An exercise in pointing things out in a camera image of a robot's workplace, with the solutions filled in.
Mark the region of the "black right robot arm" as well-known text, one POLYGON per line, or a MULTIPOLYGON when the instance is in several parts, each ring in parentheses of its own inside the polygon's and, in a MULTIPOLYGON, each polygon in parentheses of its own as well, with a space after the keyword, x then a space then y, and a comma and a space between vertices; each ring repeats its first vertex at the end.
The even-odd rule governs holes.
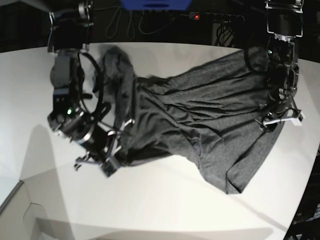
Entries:
POLYGON ((82 164, 93 164, 110 177, 122 163, 116 158, 121 149, 119 139, 125 128, 135 123, 133 94, 117 88, 111 91, 115 104, 104 100, 105 77, 101 67, 89 54, 90 34, 93 25, 93 2, 83 0, 72 8, 61 9, 49 15, 51 32, 48 51, 55 54, 50 72, 53 86, 53 109, 47 121, 51 130, 69 138, 86 151, 85 156, 75 161, 74 168, 82 164), (93 92, 98 94, 94 111, 89 111, 84 93, 85 73, 81 57, 87 58, 95 69, 96 81, 93 92))

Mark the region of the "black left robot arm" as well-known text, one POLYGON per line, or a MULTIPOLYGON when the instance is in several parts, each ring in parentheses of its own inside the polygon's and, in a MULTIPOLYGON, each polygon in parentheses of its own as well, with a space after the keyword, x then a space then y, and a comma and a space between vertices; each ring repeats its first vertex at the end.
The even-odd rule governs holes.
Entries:
POLYGON ((267 77, 267 104, 256 121, 264 132, 272 132, 284 123, 301 126, 304 114, 294 97, 298 90, 298 38, 303 36, 302 0, 267 0, 266 31, 270 35, 265 47, 267 70, 257 70, 250 63, 249 49, 244 59, 249 70, 267 77))

